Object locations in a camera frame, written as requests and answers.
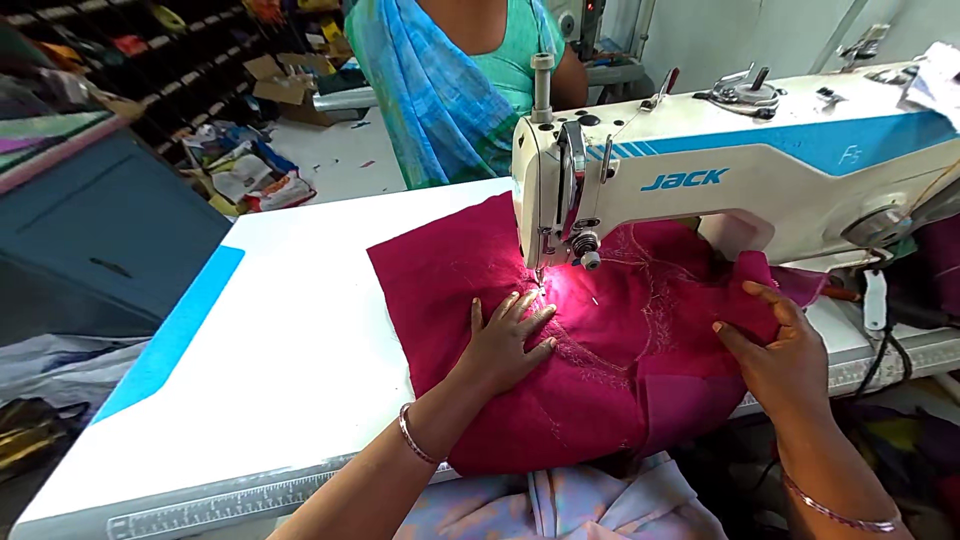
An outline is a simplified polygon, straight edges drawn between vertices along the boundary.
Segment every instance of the embroidered fabric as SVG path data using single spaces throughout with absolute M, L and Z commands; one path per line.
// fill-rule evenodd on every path
M 467 346 L 473 297 L 489 318 L 511 291 L 537 288 L 517 243 L 504 193 L 368 250 L 417 396 Z M 532 308 L 553 303 L 557 313 L 528 345 L 555 336 L 555 353 L 480 412 L 448 459 L 461 475 L 523 473 L 623 448 L 652 455 L 719 426 L 743 399 L 739 368 L 711 324 L 774 339 L 770 308 L 741 288 L 774 285 L 764 255 L 718 262 L 707 242 L 670 221 L 620 227 L 600 255 L 593 272 L 545 269 Z M 823 279 L 778 275 L 801 304 Z

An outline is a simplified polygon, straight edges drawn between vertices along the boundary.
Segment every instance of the sewing worker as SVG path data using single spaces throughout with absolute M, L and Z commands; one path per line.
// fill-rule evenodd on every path
M 773 421 L 791 531 L 817 539 L 912 538 L 833 420 L 820 335 L 777 291 L 753 282 L 743 288 L 770 305 L 780 322 L 777 341 L 761 348 L 728 324 L 714 329 Z M 555 310 L 523 318 L 534 298 L 513 293 L 486 323 L 474 301 L 472 339 L 446 378 L 405 407 L 270 539 L 725 538 L 666 453 L 645 459 L 631 481 L 579 465 L 427 487 L 484 404 L 550 356 L 553 338 L 523 350 Z
M 510 176 L 536 53 L 554 55 L 555 110 L 587 102 L 587 72 L 540 0 L 360 0 L 345 26 L 409 189 Z

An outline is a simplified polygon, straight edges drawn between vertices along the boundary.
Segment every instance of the silver bangle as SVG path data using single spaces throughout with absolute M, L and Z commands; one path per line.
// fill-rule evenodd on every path
M 831 520 L 846 525 L 849 528 L 855 528 L 857 530 L 866 530 L 867 532 L 893 532 L 897 529 L 896 522 L 900 521 L 900 512 L 897 512 L 897 515 L 894 519 L 890 521 L 862 521 L 855 520 L 851 518 L 845 518 L 840 514 L 837 514 L 833 510 L 830 510 L 826 506 L 823 506 L 820 503 L 817 503 L 811 499 L 806 493 L 800 490 L 797 487 L 797 484 L 793 482 L 793 479 L 786 474 L 786 471 L 783 472 L 783 484 L 794 493 L 801 501 L 804 502 L 807 506 L 813 508 L 814 510 L 820 512 L 821 514 L 829 517 Z
M 410 408 L 410 404 L 403 404 L 400 408 L 400 415 L 397 417 L 397 421 L 400 424 L 400 431 L 403 433 L 403 438 L 407 440 L 407 446 L 410 447 L 410 450 L 414 451 L 414 454 L 417 455 L 423 461 L 431 465 L 440 465 L 442 459 L 434 459 L 426 454 L 423 450 L 417 446 L 417 443 L 414 442 L 414 438 L 410 436 L 410 431 L 407 429 L 407 409 Z

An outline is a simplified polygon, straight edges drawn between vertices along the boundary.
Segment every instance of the jack logo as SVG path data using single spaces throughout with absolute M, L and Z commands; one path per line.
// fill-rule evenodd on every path
M 692 173 L 661 174 L 657 180 L 640 191 L 654 189 L 670 189 L 671 187 L 693 187 L 694 185 L 720 184 L 720 175 L 729 171 L 726 169 L 710 169 L 709 171 L 693 171 Z

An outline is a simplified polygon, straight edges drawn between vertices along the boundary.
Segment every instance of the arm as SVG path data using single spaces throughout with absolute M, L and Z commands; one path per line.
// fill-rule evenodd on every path
M 536 291 L 517 297 L 507 297 L 486 326 L 474 299 L 467 349 L 440 384 L 410 405 L 407 428 L 427 455 L 445 457 L 487 401 L 512 388 L 553 351 L 552 337 L 526 354 L 523 343 L 556 307 L 520 320 Z M 268 540 L 393 538 L 436 468 L 407 446 L 394 420 Z
M 579 109 L 587 104 L 587 70 L 569 45 L 550 78 L 550 105 L 555 110 Z
M 833 512 L 862 521 L 892 521 L 897 507 L 873 471 L 837 427 L 827 394 L 827 350 L 801 309 L 775 290 L 744 282 L 780 322 L 777 341 L 758 347 L 734 327 L 714 330 L 740 363 L 743 379 L 777 431 L 783 471 L 808 497 Z M 913 538 L 902 522 L 891 533 L 848 527 L 807 506 L 787 489 L 790 529 L 816 539 Z

